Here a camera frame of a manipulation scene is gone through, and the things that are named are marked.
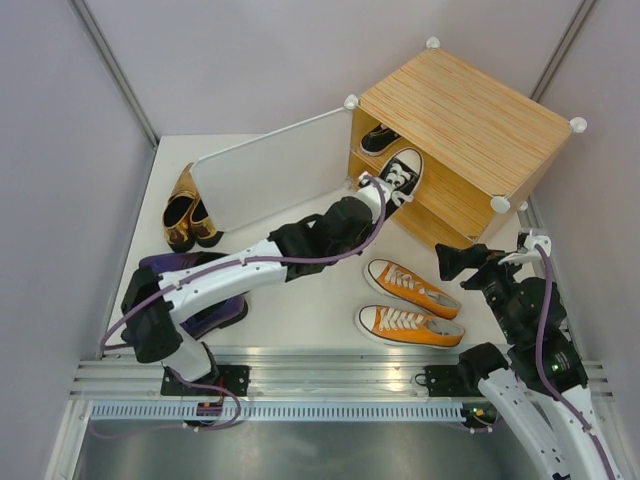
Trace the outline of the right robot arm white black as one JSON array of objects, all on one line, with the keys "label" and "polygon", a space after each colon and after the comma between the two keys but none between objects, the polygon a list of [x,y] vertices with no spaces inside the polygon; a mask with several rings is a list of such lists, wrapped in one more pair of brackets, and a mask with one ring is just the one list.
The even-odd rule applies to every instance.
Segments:
[{"label": "right robot arm white black", "polygon": [[594,410],[589,378],[575,345],[561,331],[567,313],[550,262],[551,240],[532,232],[513,252],[484,244],[435,247],[439,275],[482,293],[509,350],[486,342],[459,356],[456,381],[482,394],[543,479],[620,479]]}]

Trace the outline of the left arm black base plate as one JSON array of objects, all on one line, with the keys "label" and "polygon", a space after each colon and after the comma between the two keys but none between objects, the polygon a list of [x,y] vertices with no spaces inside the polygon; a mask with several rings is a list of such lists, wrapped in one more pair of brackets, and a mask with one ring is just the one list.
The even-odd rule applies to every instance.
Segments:
[{"label": "left arm black base plate", "polygon": [[218,365],[217,372],[195,380],[199,387],[186,385],[180,381],[172,370],[164,368],[160,394],[162,396],[205,396],[221,395],[221,392],[211,390],[211,386],[224,388],[234,395],[241,397],[247,394],[250,383],[250,367],[247,365]]}]

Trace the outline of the black canvas sneaker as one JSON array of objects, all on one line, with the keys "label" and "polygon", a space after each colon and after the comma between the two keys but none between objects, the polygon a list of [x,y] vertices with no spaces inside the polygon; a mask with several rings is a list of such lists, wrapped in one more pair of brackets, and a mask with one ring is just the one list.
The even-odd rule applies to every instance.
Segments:
[{"label": "black canvas sneaker", "polygon": [[400,135],[384,124],[379,124],[369,131],[360,141],[360,150],[368,156],[383,154]]},{"label": "black canvas sneaker", "polygon": [[424,160],[416,149],[405,148],[395,153],[378,175],[388,192],[387,206],[400,208],[411,202],[423,173]]}]

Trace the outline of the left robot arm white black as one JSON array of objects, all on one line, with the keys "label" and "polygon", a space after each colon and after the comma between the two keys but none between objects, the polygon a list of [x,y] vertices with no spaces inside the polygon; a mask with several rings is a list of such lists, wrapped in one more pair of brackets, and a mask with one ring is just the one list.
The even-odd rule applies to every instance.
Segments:
[{"label": "left robot arm white black", "polygon": [[197,395],[215,390],[213,355],[184,331],[188,318],[249,291],[315,275],[362,252],[386,219],[383,199],[346,196],[326,213],[286,224],[252,247],[182,270],[137,269],[122,313],[125,342],[141,364],[162,363]]}]

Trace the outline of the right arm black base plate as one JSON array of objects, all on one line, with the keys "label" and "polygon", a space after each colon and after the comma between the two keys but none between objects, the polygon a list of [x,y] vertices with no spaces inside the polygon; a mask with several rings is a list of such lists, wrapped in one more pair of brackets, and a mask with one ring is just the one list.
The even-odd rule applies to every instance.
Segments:
[{"label": "right arm black base plate", "polygon": [[413,382],[425,388],[433,398],[470,395],[456,365],[425,366],[421,372],[414,375]]}]

